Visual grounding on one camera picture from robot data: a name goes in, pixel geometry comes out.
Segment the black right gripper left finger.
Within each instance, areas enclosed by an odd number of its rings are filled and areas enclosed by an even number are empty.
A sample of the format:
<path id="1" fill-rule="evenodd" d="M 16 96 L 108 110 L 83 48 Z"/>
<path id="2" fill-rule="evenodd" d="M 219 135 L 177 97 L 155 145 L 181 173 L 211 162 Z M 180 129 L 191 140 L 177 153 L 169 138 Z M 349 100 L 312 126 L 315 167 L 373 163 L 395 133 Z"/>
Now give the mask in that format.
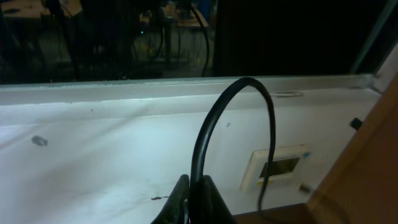
<path id="1" fill-rule="evenodd" d="M 190 179 L 183 174 L 178 179 L 165 205 L 152 224 L 187 224 L 189 221 L 188 199 Z"/>

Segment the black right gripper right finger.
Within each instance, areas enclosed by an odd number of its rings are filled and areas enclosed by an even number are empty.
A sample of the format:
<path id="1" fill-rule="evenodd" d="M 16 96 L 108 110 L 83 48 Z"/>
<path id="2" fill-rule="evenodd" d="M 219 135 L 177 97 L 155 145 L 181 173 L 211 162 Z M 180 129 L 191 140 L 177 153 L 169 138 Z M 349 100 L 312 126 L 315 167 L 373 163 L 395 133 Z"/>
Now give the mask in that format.
<path id="1" fill-rule="evenodd" d="M 203 177 L 199 204 L 199 223 L 236 224 L 215 183 L 209 175 Z"/>

